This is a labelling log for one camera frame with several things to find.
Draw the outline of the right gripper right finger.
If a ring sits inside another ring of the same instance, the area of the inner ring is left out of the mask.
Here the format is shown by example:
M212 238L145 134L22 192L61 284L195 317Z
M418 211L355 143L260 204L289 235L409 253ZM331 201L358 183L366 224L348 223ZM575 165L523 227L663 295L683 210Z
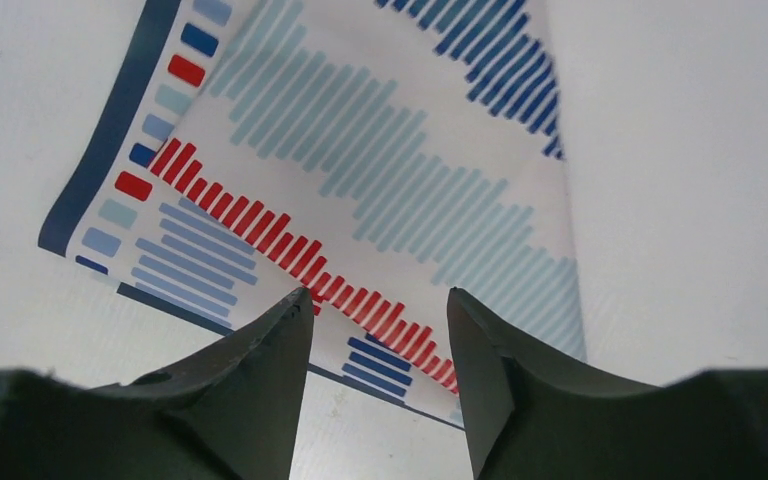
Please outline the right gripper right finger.
M447 303L477 479L768 479L768 369L665 387L585 364L469 292Z

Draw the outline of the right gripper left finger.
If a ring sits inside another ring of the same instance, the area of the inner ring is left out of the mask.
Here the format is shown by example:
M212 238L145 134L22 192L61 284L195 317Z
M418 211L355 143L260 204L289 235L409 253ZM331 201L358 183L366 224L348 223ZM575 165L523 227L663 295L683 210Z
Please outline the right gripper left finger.
M0 479L286 479L314 314L298 288L128 385L0 370Z

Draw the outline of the patterned cloth napkin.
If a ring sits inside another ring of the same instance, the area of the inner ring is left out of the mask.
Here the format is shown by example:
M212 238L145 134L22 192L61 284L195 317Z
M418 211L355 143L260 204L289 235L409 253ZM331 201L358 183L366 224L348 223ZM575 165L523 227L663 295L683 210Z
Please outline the patterned cloth napkin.
M559 117L543 1L148 1L38 244L457 428L451 288L587 357Z

